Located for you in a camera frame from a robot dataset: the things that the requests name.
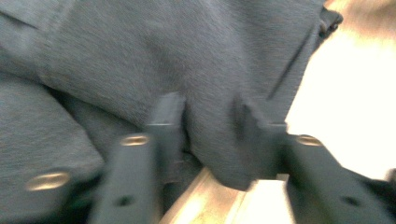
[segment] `floor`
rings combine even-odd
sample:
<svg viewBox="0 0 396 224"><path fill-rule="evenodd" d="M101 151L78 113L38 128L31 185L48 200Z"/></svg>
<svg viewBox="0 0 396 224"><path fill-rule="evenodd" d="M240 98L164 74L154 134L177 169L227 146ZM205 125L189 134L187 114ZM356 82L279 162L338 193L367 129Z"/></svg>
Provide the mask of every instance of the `floor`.
<svg viewBox="0 0 396 224"><path fill-rule="evenodd" d="M287 117L346 168L384 179L396 168L396 0L332 0L345 20L312 56ZM203 170L162 223L293 223L284 182L227 189Z"/></svg>

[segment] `gray upholstery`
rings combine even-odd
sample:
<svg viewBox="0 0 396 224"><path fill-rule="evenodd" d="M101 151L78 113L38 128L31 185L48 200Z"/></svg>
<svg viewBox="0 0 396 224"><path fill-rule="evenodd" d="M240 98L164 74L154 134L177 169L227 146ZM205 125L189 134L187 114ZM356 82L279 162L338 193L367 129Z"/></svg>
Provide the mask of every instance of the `gray upholstery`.
<svg viewBox="0 0 396 224"><path fill-rule="evenodd" d="M85 175L103 160L84 129L39 84L0 73L0 200L54 167Z"/></svg>
<svg viewBox="0 0 396 224"><path fill-rule="evenodd" d="M181 91L187 98L192 153L221 183L246 189L251 177L235 140L234 99L274 97L276 111L286 117L318 41L322 4L319 0L1 1L0 71L64 91L138 128L159 95ZM284 79L286 85L272 96ZM76 120L87 118L81 116ZM13 122L22 128L28 120ZM52 122L48 119L46 125L56 125ZM91 120L80 123L95 126ZM87 132L95 144L105 144L98 142L95 131ZM15 138L7 136L9 142ZM87 153L87 163L99 160L94 151L81 153ZM15 166L14 161L3 162Z"/></svg>

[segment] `bolt hole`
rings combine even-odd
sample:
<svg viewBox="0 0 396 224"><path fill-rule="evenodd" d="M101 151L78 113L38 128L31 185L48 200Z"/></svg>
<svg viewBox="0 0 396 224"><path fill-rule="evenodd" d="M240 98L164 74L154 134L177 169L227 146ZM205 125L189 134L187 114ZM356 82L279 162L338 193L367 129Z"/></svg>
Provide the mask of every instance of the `bolt hole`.
<svg viewBox="0 0 396 224"><path fill-rule="evenodd" d="M127 137L122 139L121 144L123 146L141 146L141 145L145 145L147 142L149 141L149 139L146 136L133 136L133 137Z"/></svg>
<svg viewBox="0 0 396 224"><path fill-rule="evenodd" d="M349 205L352 205L352 206L355 206L355 207L361 206L361 203L356 198L353 198L353 197L342 197L341 199L342 199L342 201L344 203L347 203Z"/></svg>
<svg viewBox="0 0 396 224"><path fill-rule="evenodd" d="M321 142L309 135L300 135L297 137L297 142L306 146L320 147L323 146Z"/></svg>
<svg viewBox="0 0 396 224"><path fill-rule="evenodd" d="M115 205L118 207L128 206L134 203L134 197L132 196L122 196L118 198L115 202Z"/></svg>

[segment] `gray fabric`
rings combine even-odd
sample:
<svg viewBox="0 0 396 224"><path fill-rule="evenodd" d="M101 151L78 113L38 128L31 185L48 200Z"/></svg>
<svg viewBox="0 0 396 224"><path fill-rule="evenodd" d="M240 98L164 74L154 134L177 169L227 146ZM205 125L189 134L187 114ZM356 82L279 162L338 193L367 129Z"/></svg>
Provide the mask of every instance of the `gray fabric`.
<svg viewBox="0 0 396 224"><path fill-rule="evenodd" d="M47 1L37 10L0 4L0 11L35 27L23 37L34 43L23 49L29 57L13 48L9 55L31 63L44 84L138 127L160 94L181 91L191 151L221 183L237 189L246 189L251 177L235 140L234 98L265 98L291 77L286 96L275 102L286 116L317 42L306 37L318 34L323 3ZM288 69L295 55L302 62Z"/></svg>
<svg viewBox="0 0 396 224"><path fill-rule="evenodd" d="M116 140L124 135L138 133L140 131L130 122L117 118L96 106L82 102L68 94L57 92L56 98L86 130L87 135L105 161L108 160Z"/></svg>
<svg viewBox="0 0 396 224"><path fill-rule="evenodd" d="M103 165L84 130L43 86L0 73L0 200L56 167L85 175Z"/></svg>

